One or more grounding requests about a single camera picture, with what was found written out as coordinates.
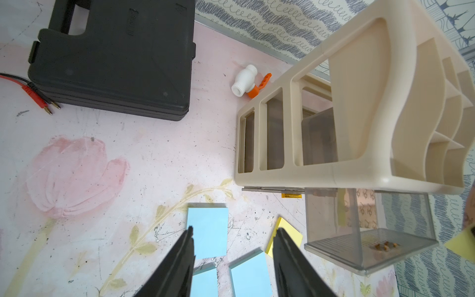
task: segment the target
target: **black plastic case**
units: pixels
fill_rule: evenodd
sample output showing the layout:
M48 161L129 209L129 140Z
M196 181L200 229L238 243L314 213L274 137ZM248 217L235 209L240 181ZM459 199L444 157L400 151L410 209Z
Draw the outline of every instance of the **black plastic case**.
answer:
M51 99L179 121L190 105L194 0L94 0L68 35L77 0L56 0L28 76Z

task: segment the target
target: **yellow sticky note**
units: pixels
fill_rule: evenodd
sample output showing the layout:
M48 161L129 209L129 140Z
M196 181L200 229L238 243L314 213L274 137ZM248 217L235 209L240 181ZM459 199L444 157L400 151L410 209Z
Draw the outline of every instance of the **yellow sticky note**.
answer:
M470 231L473 227L475 227L475 223L466 227L462 233L447 241L444 246L457 255L475 263L475 237Z
M295 244L300 247L304 236L297 231L291 224L289 224L286 220L279 217L277 219L277 224L275 224L274 231L272 232L272 236L269 240L269 244L267 245L266 254L269 255L271 258L274 257L274 253L272 252L274 248L274 237L277 234L277 229L284 228L285 231L289 234L290 238L295 242Z
M336 214L338 216L338 226L346 227L346 207L345 207L346 189L338 189Z

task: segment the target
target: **pink painted table surface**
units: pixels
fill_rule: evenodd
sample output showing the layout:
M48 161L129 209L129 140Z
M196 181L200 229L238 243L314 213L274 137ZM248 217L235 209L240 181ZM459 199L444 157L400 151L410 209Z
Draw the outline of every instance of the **pink painted table surface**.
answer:
M0 4L1 72L26 77L52 6ZM234 77L253 64L256 81L271 72L272 83L290 65L198 23L194 42L190 111L179 122L73 105L50 116L0 79L0 295L133 296L183 232L190 202L229 208L227 255L195 262L214 262L220 297L232 296L228 264L265 249L279 216L306 243L304 199L232 181L236 114L249 100L231 93ZM393 267L360 277L300 248L339 296L399 295Z

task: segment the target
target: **beige plastic organizer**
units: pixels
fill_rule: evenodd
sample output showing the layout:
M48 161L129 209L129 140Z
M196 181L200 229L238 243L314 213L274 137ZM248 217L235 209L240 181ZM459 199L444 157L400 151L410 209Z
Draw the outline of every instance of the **beige plastic organizer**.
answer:
M309 74L327 59L331 86ZM460 193L474 103L467 64L420 4L376 0L239 111L236 183Z

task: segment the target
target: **blue sticky note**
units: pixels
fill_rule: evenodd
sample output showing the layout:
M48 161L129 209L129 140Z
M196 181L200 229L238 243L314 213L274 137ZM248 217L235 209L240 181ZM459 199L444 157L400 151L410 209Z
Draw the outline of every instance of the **blue sticky note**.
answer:
M269 271L266 254L258 251L229 267L234 297L270 297Z
M188 208L187 225L193 227L196 260L226 255L227 208Z
M218 297L218 274L215 267L193 274L190 297Z

